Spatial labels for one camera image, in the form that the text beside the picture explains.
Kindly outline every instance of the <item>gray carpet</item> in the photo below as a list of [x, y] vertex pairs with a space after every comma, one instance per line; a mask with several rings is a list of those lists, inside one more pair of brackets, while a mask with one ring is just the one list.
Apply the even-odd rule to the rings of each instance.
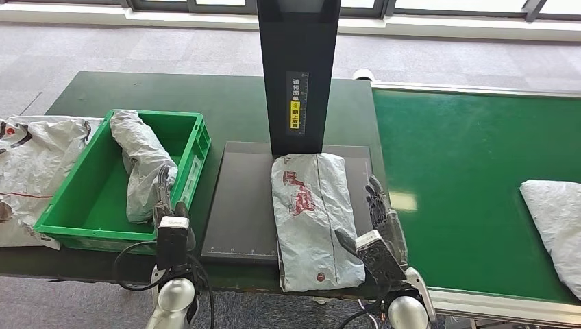
[[[581, 90], [579, 44], [337, 38], [334, 77]], [[43, 114], [78, 71], [262, 75], [257, 32], [0, 23], [0, 117]]]
[[[330, 329], [359, 309], [354, 301], [319, 305], [310, 297], [232, 292], [215, 297], [216, 329]], [[209, 328], [207, 295], [200, 304], [194, 328]], [[145, 327], [152, 305], [151, 293], [113, 284], [0, 278], [1, 329], [138, 329]], [[366, 317], [352, 324], [348, 328], [371, 328]]]
[[[339, 36], [334, 77], [581, 92], [581, 47]], [[44, 114], [78, 71], [262, 75], [256, 32], [0, 23], [0, 117]], [[196, 328], [208, 327], [202, 309]], [[143, 328], [151, 298], [113, 284], [0, 278], [0, 329]], [[353, 301], [217, 293], [217, 329], [336, 328]], [[350, 328], [370, 328], [362, 318]]]

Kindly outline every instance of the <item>crumpled plastic bag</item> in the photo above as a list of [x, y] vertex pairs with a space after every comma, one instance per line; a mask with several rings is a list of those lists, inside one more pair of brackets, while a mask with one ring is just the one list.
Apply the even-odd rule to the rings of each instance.
[[289, 154], [272, 166], [273, 206], [283, 291], [338, 289], [365, 280], [361, 260], [335, 236], [355, 239], [345, 159], [333, 154]]
[[559, 279], [581, 300], [581, 184], [528, 180], [521, 194]]
[[0, 247], [60, 248], [32, 227], [102, 121], [55, 116], [0, 119]]
[[111, 134], [123, 149], [123, 164], [129, 174], [127, 219], [130, 223], [148, 222], [157, 203], [156, 184], [163, 165], [169, 166], [168, 188], [177, 175], [171, 160], [153, 130], [143, 123], [135, 110], [116, 110], [109, 120]]

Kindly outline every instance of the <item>black scanning plate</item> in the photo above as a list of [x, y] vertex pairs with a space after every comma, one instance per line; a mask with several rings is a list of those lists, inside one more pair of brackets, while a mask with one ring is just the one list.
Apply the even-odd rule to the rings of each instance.
[[[372, 174], [369, 148], [324, 145], [323, 152], [345, 159], [356, 232], [367, 233], [372, 229], [365, 200]], [[275, 158], [268, 143], [226, 142], [203, 240], [204, 261], [277, 265], [271, 185]]]

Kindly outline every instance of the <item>green conveyor belt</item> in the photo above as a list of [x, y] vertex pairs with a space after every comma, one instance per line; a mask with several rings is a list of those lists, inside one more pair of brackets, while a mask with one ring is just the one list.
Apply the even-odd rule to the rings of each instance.
[[373, 98], [410, 263], [427, 284], [578, 304], [518, 188], [581, 182], [581, 101], [387, 90]]

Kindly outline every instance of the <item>yellow label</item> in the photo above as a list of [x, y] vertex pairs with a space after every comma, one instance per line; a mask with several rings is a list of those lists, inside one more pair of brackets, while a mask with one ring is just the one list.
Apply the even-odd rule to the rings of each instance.
[[299, 129], [300, 125], [300, 117], [301, 117], [301, 102], [300, 101], [292, 101], [290, 103], [290, 128], [291, 129]]

